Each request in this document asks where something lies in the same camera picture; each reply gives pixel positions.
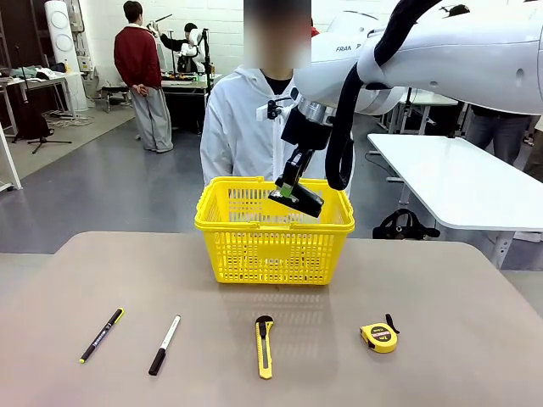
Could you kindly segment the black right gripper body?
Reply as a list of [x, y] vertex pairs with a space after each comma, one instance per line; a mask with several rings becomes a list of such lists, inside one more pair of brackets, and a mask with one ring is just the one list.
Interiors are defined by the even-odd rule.
[[307, 119], [293, 108], [283, 128], [281, 139], [303, 150], [321, 151], [327, 147], [332, 127]]

